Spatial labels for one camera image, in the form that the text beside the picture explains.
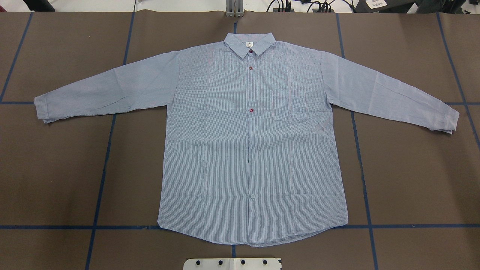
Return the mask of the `light blue striped shirt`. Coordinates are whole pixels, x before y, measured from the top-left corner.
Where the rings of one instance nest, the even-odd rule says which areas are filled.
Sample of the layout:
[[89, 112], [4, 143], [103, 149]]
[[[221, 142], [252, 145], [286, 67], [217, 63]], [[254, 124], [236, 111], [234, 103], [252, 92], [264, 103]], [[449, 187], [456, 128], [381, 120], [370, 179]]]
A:
[[341, 56], [232, 34], [34, 98], [37, 117], [167, 108], [158, 225], [264, 247], [346, 225], [332, 106], [448, 134], [459, 112]]

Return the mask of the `black monitor stand device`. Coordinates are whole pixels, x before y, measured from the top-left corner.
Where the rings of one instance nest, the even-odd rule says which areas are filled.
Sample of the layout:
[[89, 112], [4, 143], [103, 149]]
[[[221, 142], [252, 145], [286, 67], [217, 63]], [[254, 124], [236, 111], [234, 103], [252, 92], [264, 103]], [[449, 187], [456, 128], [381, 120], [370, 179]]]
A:
[[406, 14], [415, 0], [359, 0], [355, 13], [393, 13]]

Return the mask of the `grey aluminium frame post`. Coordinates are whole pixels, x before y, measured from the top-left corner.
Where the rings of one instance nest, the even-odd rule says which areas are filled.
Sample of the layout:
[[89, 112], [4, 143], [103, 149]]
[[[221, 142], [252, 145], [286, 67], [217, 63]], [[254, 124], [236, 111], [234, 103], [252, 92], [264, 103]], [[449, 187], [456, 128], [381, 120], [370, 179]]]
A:
[[243, 0], [226, 0], [226, 17], [243, 17], [245, 15]]

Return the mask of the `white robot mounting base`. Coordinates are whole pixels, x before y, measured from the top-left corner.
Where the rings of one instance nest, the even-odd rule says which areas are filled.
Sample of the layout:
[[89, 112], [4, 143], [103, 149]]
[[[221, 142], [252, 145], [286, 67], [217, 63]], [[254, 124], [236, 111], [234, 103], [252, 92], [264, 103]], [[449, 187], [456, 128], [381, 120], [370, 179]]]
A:
[[184, 270], [281, 270], [281, 258], [191, 258]]

